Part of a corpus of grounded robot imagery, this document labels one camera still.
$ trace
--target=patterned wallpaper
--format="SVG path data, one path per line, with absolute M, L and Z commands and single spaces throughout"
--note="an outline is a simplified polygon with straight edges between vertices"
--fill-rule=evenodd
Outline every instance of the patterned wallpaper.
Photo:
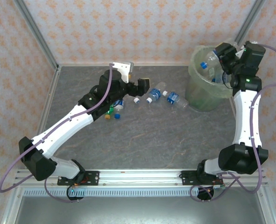
M 188 63 L 235 37 L 254 0 L 25 0 L 58 63 Z
M 53 72 L 14 1 L 0 0 L 0 178 L 19 139 L 36 134 Z M 0 219 L 8 196 L 0 194 Z
M 276 0 L 268 0 L 265 3 L 247 36 L 248 39 L 276 48 Z M 267 50 L 258 76 L 262 79 L 263 86 L 276 83 L 276 53 Z M 276 88 L 270 89 L 262 96 L 259 119 L 262 144 L 269 150 L 269 159 L 264 168 L 276 195 Z

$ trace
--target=white bottle cap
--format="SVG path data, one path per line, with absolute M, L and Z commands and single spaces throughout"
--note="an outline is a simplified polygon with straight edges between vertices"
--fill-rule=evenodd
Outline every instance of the white bottle cap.
M 152 102 L 152 98 L 150 98 L 150 97 L 148 97 L 147 99 L 146 99 L 146 101 L 147 101 L 147 103 L 151 103 Z
M 138 104 L 138 103 L 140 102 L 140 99 L 136 97 L 136 98 L 134 99 L 134 102 L 135 102 L 136 104 Z

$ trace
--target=bottle cap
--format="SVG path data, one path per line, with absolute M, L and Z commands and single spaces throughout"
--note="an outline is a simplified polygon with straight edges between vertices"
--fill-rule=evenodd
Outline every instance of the bottle cap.
M 115 117 L 116 119 L 119 119 L 119 118 L 120 118 L 120 114 L 116 113 L 116 114 L 114 115 L 114 117 Z
M 136 98 L 134 99 L 134 102 L 135 102 L 136 104 L 138 104 L 138 103 L 140 102 L 140 99 L 136 97 Z
M 201 66 L 203 69 L 206 69 L 206 68 L 207 68 L 207 63 L 206 63 L 206 62 L 201 62 L 201 63 L 200 63 L 200 66 Z
M 147 103 L 151 103 L 152 102 L 152 98 L 150 98 L 150 97 L 148 97 L 147 99 L 146 99 L 146 101 L 147 101 Z

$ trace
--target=floor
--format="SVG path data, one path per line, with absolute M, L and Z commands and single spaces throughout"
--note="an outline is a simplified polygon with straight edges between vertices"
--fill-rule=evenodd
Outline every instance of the floor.
M 66 204 L 49 197 L 25 197 L 15 223 L 264 224 L 262 217 L 257 194 L 232 188 L 210 203 L 189 197 L 91 197 Z
M 63 67 L 46 128 L 66 115 L 108 67 Z M 164 81 L 184 97 L 186 66 L 135 66 L 132 81 L 149 77 L 151 87 Z M 100 117 L 65 142 L 55 156 L 76 159 L 86 169 L 196 168 L 232 144 L 235 120 L 229 100 L 214 111 L 179 110 L 164 99 L 135 104 L 125 96 L 120 120 Z

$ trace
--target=purple cable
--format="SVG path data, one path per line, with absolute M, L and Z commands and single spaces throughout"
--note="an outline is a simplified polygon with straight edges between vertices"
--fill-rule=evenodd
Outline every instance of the purple cable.
M 109 91 L 110 91 L 110 88 L 111 88 L 111 83 L 112 83 L 112 78 L 113 78 L 113 66 L 114 64 L 113 63 L 110 63 L 109 64 L 109 67 L 110 67 L 110 75 L 109 75 L 109 82 L 108 82 L 108 86 L 107 86 L 107 89 L 106 89 L 106 92 L 104 94 L 104 96 L 102 97 L 102 99 L 96 104 L 94 105 L 93 107 L 89 108 L 88 110 L 85 110 L 83 112 L 80 112 L 80 113 L 77 113 L 77 114 L 74 114 L 71 116 L 71 119 L 72 118 L 75 118 L 77 116 L 80 116 L 82 114 L 85 114 L 85 113 L 89 113 L 90 111 L 92 110 L 95 110 L 96 108 L 98 108 L 102 102 L 106 99 L 106 97 L 108 96 L 109 94 Z M 67 118 L 65 120 L 63 120 L 60 124 L 58 124 L 56 127 L 54 127 L 50 132 L 48 132 L 43 138 L 42 140 L 40 140 L 39 142 L 37 142 L 36 144 L 34 144 L 33 146 L 31 146 L 29 149 L 27 149 L 25 152 L 23 152 L 19 157 L 16 158 L 16 160 L 9 166 L 9 168 L 6 170 L 5 174 L 2 176 L 1 180 L 0 180 L 0 193 L 5 193 L 15 187 L 17 187 L 18 185 L 20 185 L 21 183 L 25 182 L 27 179 L 29 179 L 30 177 L 32 177 L 33 175 L 29 175 L 27 177 L 25 177 L 24 179 L 22 179 L 21 181 L 19 181 L 18 183 L 12 185 L 11 187 L 7 188 L 7 189 L 2 189 L 2 186 L 3 186 L 3 183 L 4 183 L 4 180 L 5 178 L 7 177 L 7 175 L 9 174 L 9 172 L 12 170 L 12 168 L 15 166 L 15 164 L 22 158 L 24 157 L 27 153 L 29 153 L 32 149 L 36 148 L 39 144 L 43 143 L 43 141 L 49 137 L 54 131 L 56 131 L 61 125 L 63 125 L 65 122 L 69 121 L 70 119 Z
M 259 44 L 260 46 L 262 47 L 265 47 L 265 48 L 269 48 L 273 51 L 276 52 L 276 48 L 273 48 L 269 45 L 265 45 L 265 44 Z M 250 135 L 251 135 L 251 143 L 252 143 L 252 147 L 253 147 L 253 151 L 254 151 L 254 155 L 255 155 L 255 159 L 256 159 L 256 162 L 257 162 L 257 167 L 258 167 L 258 183 L 257 183 L 257 186 L 255 187 L 254 190 L 248 190 L 239 180 L 240 176 L 235 176 L 232 172 L 222 172 L 222 173 L 219 173 L 218 175 L 222 176 L 224 174 L 229 174 L 231 175 L 232 177 L 222 177 L 223 179 L 234 179 L 234 181 L 216 198 L 212 198 L 210 201 L 214 201 L 218 198 L 220 198 L 222 195 L 224 195 L 224 193 L 235 183 L 235 182 L 238 182 L 238 184 L 248 193 L 250 194 L 255 194 L 260 186 L 261 186 L 261 183 L 262 183 L 262 169 L 261 169 L 261 164 L 260 164 L 260 160 L 259 160 L 259 155 L 258 155 L 258 152 L 257 152 L 257 149 L 256 149 L 256 145 L 255 145 L 255 140 L 254 140 L 254 127 L 253 127 L 253 113 L 254 113 L 254 105 L 255 105 L 255 102 L 256 100 L 258 99 L 258 97 L 260 95 L 262 95 L 268 88 L 271 88 L 271 87 L 276 87 L 276 84 L 270 84 L 270 85 L 267 85 L 265 86 L 264 88 L 262 88 L 256 95 L 255 97 L 253 98 L 253 101 L 252 101 L 252 104 L 251 104 L 251 109 L 250 109 Z M 190 195 L 191 195 L 191 190 L 194 188 L 194 187 L 200 187 L 202 189 L 205 189 L 204 187 L 200 186 L 200 185 L 195 185 L 195 186 L 192 186 L 191 189 L 190 189 Z M 198 200 L 198 199 L 195 199 L 192 195 L 191 195 L 191 198 L 194 200 L 194 201 L 197 201 L 197 202 L 202 202 L 201 200 Z

